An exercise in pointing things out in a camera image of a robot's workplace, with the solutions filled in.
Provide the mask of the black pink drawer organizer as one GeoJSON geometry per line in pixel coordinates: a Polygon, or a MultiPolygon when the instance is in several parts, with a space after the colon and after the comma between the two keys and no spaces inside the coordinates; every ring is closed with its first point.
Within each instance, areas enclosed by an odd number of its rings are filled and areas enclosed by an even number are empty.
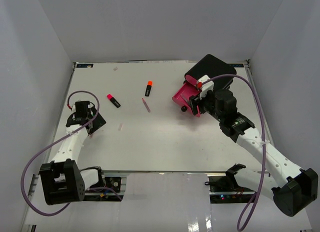
{"type": "Polygon", "coordinates": [[[236,75],[237,71],[230,64],[207,54],[184,74],[182,87],[173,95],[172,100],[182,112],[188,112],[200,117],[205,113],[204,102],[207,95],[217,90],[229,89],[232,77],[222,75],[236,75]]]}

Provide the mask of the purple red-tip pen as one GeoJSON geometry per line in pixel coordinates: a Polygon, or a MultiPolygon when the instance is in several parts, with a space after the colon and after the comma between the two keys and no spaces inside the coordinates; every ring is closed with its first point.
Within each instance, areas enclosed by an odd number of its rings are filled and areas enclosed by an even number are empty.
{"type": "Polygon", "coordinates": [[[147,104],[146,100],[145,100],[144,98],[141,98],[141,100],[142,100],[142,102],[143,102],[143,104],[144,104],[144,106],[145,106],[145,108],[146,108],[147,112],[148,112],[148,113],[150,113],[150,112],[151,112],[151,110],[150,110],[150,108],[149,108],[149,106],[148,106],[148,104],[147,104]]]}

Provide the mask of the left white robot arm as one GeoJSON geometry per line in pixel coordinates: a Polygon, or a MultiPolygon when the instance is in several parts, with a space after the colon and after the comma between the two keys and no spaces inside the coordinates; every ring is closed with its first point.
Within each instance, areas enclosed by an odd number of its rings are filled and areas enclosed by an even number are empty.
{"type": "Polygon", "coordinates": [[[106,124],[90,101],[78,101],[68,117],[64,139],[49,163],[40,167],[43,194],[47,205],[80,202],[85,192],[99,192],[105,188],[106,179],[99,166],[79,169],[77,161],[85,140],[106,124]]]}

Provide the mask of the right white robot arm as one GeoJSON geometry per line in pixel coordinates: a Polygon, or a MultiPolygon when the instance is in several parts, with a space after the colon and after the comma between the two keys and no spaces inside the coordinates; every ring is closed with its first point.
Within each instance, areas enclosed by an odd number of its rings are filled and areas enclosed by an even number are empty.
{"type": "Polygon", "coordinates": [[[221,131],[249,152],[268,171],[260,185],[261,174],[236,164],[227,170],[226,187],[236,192],[245,187],[271,199],[285,215],[293,217],[318,197],[318,174],[287,159],[272,144],[263,141],[254,123],[238,112],[237,100],[229,90],[210,90],[205,97],[189,98],[194,115],[208,113],[219,122],[221,131]]]}

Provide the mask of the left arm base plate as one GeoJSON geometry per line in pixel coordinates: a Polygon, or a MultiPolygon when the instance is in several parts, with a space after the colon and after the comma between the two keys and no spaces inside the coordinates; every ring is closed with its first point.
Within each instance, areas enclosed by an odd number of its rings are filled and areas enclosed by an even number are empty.
{"type": "Polygon", "coordinates": [[[121,177],[104,177],[102,180],[97,183],[91,185],[87,191],[95,191],[102,192],[105,191],[106,188],[113,189],[116,193],[121,191],[122,178],[121,177]]]}

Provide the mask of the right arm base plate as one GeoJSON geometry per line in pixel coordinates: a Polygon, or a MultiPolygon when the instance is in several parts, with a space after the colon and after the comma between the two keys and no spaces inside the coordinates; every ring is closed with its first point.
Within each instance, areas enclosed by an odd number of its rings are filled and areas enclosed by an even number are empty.
{"type": "Polygon", "coordinates": [[[240,187],[226,175],[209,176],[204,185],[209,186],[211,192],[253,192],[249,188],[240,187]]]}

